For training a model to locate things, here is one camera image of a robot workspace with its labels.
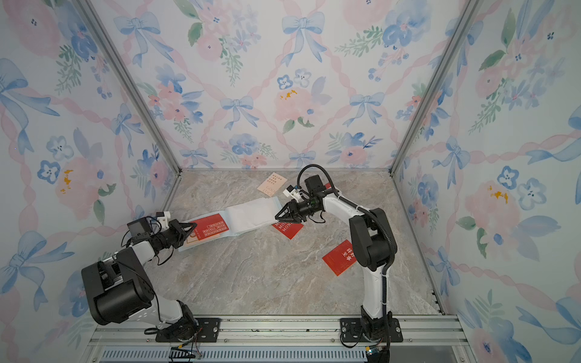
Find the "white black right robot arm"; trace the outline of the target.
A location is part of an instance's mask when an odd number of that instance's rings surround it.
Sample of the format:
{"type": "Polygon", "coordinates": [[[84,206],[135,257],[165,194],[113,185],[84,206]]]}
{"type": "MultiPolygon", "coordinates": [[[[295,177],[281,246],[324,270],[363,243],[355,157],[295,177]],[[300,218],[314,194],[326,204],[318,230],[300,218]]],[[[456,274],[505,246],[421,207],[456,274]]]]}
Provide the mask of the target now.
{"type": "Polygon", "coordinates": [[[389,322],[388,272],[397,244],[387,215],[381,208],[368,210],[349,200],[331,183],[326,188],[317,175],[305,181],[306,189],[290,185],[284,195],[290,200],[275,215],[277,222],[302,224],[316,213],[330,213],[350,231],[352,250],[363,268],[364,297],[361,322],[367,334],[384,331],[389,322]]]}

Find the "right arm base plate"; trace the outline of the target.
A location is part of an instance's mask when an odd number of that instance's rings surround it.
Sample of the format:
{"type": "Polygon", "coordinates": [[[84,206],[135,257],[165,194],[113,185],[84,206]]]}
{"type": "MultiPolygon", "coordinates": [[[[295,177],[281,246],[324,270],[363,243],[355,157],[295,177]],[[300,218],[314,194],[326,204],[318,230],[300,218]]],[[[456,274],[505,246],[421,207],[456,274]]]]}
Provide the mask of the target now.
{"type": "Polygon", "coordinates": [[[404,341],[399,321],[393,317],[374,319],[371,323],[363,318],[342,318],[340,322],[340,339],[343,343],[402,343],[404,341]]]}

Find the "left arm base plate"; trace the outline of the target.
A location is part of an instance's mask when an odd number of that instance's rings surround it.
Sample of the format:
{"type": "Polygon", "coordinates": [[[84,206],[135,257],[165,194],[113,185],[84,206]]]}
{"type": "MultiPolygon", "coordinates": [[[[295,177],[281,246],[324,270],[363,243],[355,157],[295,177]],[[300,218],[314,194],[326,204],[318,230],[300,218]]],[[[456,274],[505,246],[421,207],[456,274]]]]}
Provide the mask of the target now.
{"type": "Polygon", "coordinates": [[[193,322],[181,319],[156,333],[157,343],[216,343],[220,332],[220,318],[196,318],[193,322]]]}

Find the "red card gold text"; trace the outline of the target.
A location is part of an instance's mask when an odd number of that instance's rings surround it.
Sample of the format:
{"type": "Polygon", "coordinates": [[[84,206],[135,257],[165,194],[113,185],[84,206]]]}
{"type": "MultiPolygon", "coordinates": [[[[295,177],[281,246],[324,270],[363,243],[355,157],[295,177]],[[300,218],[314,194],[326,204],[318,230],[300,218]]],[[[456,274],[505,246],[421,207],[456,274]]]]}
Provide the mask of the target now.
{"type": "Polygon", "coordinates": [[[345,240],[323,256],[322,260],[336,276],[342,275],[356,263],[352,243],[345,240]]]}

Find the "red card white text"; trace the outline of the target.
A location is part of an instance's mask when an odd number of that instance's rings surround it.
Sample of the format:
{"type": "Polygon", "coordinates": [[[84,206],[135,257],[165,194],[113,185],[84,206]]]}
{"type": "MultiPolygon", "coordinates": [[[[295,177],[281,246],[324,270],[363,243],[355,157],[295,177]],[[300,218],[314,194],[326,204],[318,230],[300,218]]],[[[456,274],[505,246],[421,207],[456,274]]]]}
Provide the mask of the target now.
{"type": "Polygon", "coordinates": [[[194,232],[199,240],[207,240],[229,231],[225,219],[220,214],[205,216],[194,222],[198,224],[194,232]]]}

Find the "pink good luck card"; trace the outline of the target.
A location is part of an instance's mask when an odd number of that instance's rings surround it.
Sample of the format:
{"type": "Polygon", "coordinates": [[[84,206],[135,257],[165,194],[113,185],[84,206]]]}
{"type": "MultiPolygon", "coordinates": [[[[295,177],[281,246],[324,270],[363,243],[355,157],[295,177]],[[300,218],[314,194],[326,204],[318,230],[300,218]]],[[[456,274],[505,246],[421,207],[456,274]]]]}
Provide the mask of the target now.
{"type": "Polygon", "coordinates": [[[284,187],[287,179],[276,172],[273,172],[263,183],[257,188],[258,191],[264,193],[268,197],[273,197],[281,187],[284,187]]]}

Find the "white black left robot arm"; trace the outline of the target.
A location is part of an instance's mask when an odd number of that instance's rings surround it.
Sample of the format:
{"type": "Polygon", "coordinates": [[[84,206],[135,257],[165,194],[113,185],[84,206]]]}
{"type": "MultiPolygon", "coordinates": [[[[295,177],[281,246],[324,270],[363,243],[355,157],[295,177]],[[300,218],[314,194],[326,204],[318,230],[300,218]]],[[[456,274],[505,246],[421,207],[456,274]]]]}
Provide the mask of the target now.
{"type": "Polygon", "coordinates": [[[148,323],[145,334],[154,335],[157,342],[193,340],[200,323],[185,303],[155,292],[144,265],[162,250],[182,247],[197,224],[171,219],[163,212],[136,219],[127,227],[130,238],[121,250],[81,271],[92,318],[101,326],[148,323]]]}

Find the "cream card red circles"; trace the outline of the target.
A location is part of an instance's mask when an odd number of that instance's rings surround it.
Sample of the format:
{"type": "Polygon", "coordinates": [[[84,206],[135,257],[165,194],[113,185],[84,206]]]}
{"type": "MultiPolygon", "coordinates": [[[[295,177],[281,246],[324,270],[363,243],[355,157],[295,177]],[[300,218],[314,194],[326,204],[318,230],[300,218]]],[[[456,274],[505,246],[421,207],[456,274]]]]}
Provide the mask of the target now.
{"type": "Polygon", "coordinates": [[[187,238],[186,242],[184,243],[185,247],[192,247],[195,246],[197,244],[201,243],[201,241],[198,239],[198,236],[195,234],[195,232],[193,231],[187,238]]]}

